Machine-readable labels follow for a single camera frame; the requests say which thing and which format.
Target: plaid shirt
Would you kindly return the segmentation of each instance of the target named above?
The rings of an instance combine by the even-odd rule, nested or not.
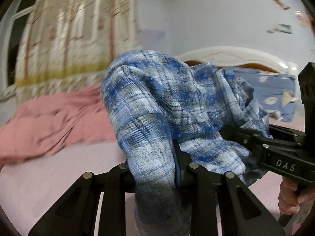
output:
[[[190,210],[176,197],[172,139],[209,171],[233,171],[247,185],[262,177],[251,152],[225,141],[225,124],[269,136],[267,113],[253,88],[231,70],[189,67],[155,51],[131,51],[113,61],[101,95],[119,146],[136,180],[139,235],[187,235]]]

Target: patterned curtain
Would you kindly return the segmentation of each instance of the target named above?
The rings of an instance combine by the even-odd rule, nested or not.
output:
[[[17,58],[17,103],[100,82],[137,49],[136,0],[37,0]]]

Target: white window frame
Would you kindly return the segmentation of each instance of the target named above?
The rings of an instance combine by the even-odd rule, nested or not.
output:
[[[8,74],[8,52],[9,52],[9,44],[10,44],[10,38],[11,38],[11,33],[12,33],[12,28],[14,21],[24,15],[27,15],[32,12],[34,6],[30,6],[28,8],[25,8],[19,12],[16,12],[20,3],[22,0],[14,0],[12,4],[10,5],[9,9],[7,10],[6,14],[4,15],[3,19],[3,29],[2,32],[4,32],[4,41],[2,45],[2,51],[1,51],[1,67],[0,67],[0,73],[2,78],[2,86],[0,87],[0,90],[3,90],[3,94],[6,95],[10,92],[12,92],[15,89],[15,85],[12,84],[8,86],[8,80],[7,80],[7,74]]]

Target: metal screw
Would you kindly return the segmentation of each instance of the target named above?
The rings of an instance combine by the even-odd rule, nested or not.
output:
[[[128,164],[127,163],[121,163],[121,164],[119,164],[119,168],[122,170],[126,170],[128,168]]]
[[[84,179],[89,179],[89,178],[91,178],[93,176],[93,174],[91,173],[91,172],[85,172],[84,174],[83,174],[83,178]]]
[[[192,169],[197,169],[199,167],[199,164],[197,162],[191,162],[189,164],[189,166],[192,168]]]
[[[232,179],[235,177],[235,174],[231,171],[228,171],[227,173],[225,173],[225,176],[229,179]]]

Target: pink blanket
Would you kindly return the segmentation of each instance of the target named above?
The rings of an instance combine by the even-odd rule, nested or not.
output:
[[[0,165],[53,155],[76,143],[115,141],[100,84],[29,100],[0,127]]]

